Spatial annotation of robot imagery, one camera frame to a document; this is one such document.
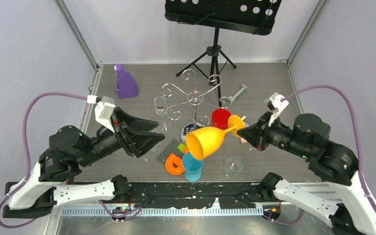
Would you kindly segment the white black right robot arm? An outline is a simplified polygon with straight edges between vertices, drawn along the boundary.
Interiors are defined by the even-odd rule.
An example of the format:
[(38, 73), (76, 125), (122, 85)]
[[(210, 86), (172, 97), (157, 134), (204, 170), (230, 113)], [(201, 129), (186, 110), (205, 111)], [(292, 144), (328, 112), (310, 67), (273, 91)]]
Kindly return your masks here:
[(364, 193), (358, 159), (348, 147), (329, 139), (330, 126), (315, 114), (301, 114), (292, 128), (279, 119), (270, 123), (266, 112), (258, 122), (238, 130), (258, 151), (272, 145), (303, 158), (322, 181), (340, 197), (339, 203), (312, 195), (273, 172), (257, 187), (266, 201), (279, 199), (308, 212), (328, 225), (336, 235), (376, 235), (376, 211)]

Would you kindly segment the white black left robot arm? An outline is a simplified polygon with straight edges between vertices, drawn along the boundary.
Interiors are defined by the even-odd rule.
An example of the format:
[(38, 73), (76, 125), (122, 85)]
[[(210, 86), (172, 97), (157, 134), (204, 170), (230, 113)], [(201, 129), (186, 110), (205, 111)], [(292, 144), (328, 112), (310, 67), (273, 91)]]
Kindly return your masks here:
[(83, 167), (118, 150), (139, 158), (165, 139), (164, 134), (155, 132), (158, 122), (131, 116), (119, 107), (114, 109), (111, 121), (112, 129), (102, 126), (94, 137), (71, 125), (51, 135), (48, 149), (39, 157), (26, 184), (22, 188), (14, 182), (6, 184), (10, 199), (2, 216), (35, 219), (69, 204), (94, 200), (129, 202), (130, 187), (122, 175), (93, 184), (72, 183)]

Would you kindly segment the chrome wine glass rack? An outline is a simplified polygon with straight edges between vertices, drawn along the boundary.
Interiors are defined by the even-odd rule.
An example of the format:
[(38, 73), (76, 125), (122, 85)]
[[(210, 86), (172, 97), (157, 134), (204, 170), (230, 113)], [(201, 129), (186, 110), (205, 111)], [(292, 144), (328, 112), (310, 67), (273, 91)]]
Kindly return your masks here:
[(175, 89), (176, 91), (185, 95), (186, 98), (187, 98), (186, 101), (183, 101), (179, 104), (174, 104), (174, 105), (168, 106), (167, 117), (170, 120), (179, 120), (182, 117), (182, 113), (180, 111), (178, 111), (176, 108), (178, 108), (182, 105), (185, 105), (185, 104), (191, 105), (193, 107), (192, 121), (190, 121), (188, 124), (186, 124), (182, 128), (181, 133), (180, 133), (180, 139), (181, 139), (182, 143), (185, 144), (186, 143), (186, 136), (189, 132), (211, 125), (211, 118), (210, 117), (208, 117), (208, 116), (201, 116), (200, 118), (197, 117), (198, 116), (198, 107), (202, 104), (206, 104), (206, 105), (209, 105), (209, 106), (217, 108), (217, 109), (219, 108), (216, 105), (212, 105), (212, 104), (206, 102), (204, 100), (204, 98), (207, 94), (210, 94), (212, 91), (220, 88), (221, 83), (217, 81), (217, 79), (220, 78), (220, 76), (217, 75), (217, 74), (212, 74), (208, 77), (208, 81), (209, 82), (216, 82), (216, 85), (214, 87), (208, 89), (205, 92), (201, 92), (197, 89), (197, 73), (196, 73), (196, 71), (194, 71), (192, 69), (186, 69), (182, 72), (181, 76), (182, 76), (182, 79), (185, 80), (185, 81), (188, 81), (188, 80), (190, 80), (191, 77), (193, 77), (194, 87), (191, 91), (184, 91), (183, 89), (179, 88), (177, 85), (175, 85), (173, 83), (165, 83), (161, 87), (161, 92), (162, 92), (162, 96), (171, 97), (172, 96), (172, 89)]

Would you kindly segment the yellow plastic wine glass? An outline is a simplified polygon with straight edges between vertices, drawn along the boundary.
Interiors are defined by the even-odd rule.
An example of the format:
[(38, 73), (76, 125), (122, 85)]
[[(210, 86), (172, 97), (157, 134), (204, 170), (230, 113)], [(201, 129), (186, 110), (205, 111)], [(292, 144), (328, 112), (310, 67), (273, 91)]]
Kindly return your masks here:
[(186, 135), (186, 143), (190, 153), (197, 160), (204, 160), (221, 147), (228, 133), (240, 137), (237, 131), (246, 127), (241, 118), (231, 115), (228, 119), (228, 128), (225, 130), (210, 126), (189, 132)]

